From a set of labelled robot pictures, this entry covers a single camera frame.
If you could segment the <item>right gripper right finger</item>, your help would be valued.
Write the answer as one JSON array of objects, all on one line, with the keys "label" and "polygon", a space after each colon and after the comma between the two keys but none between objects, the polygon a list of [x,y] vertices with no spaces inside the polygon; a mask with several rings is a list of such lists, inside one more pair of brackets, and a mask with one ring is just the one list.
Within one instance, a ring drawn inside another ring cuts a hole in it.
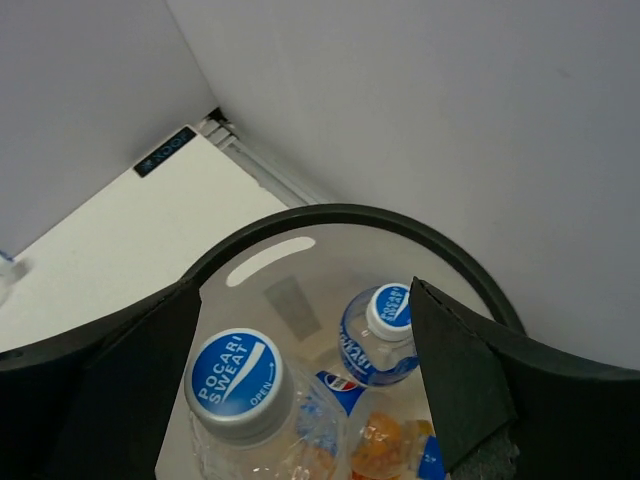
[{"label": "right gripper right finger", "polygon": [[411,286],[422,378],[453,479],[635,479],[639,374],[489,320]]}]

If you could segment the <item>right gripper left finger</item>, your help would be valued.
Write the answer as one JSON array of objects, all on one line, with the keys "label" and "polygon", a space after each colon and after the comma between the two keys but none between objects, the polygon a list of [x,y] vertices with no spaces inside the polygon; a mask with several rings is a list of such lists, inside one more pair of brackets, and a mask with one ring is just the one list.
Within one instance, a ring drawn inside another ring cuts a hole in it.
[{"label": "right gripper left finger", "polygon": [[200,306],[181,281],[2,352],[2,478],[154,478]]}]

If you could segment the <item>orange juice bottle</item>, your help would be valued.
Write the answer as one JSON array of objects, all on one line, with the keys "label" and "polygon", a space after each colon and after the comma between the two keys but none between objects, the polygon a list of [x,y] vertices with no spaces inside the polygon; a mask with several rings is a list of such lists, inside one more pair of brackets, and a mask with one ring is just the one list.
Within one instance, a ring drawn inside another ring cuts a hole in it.
[{"label": "orange juice bottle", "polygon": [[373,411],[356,430],[351,478],[418,479],[427,441],[434,436],[429,420],[397,420]]}]

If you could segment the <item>clear bottle back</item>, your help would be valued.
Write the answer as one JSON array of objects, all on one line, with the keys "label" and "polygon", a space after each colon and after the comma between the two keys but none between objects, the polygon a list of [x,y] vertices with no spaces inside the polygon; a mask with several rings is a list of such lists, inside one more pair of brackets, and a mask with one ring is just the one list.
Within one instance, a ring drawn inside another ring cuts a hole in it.
[{"label": "clear bottle back", "polygon": [[184,394],[204,479],[347,479],[347,416],[264,333],[231,328],[188,361]]}]

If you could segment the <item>small blue-label water bottle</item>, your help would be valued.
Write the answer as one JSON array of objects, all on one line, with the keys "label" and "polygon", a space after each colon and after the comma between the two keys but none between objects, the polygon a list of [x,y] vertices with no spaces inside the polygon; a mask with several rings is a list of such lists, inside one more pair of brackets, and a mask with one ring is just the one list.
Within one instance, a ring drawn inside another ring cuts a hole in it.
[{"label": "small blue-label water bottle", "polygon": [[26,260],[16,260],[4,251],[0,251],[0,302],[4,303],[9,297],[13,286],[29,271]]}]

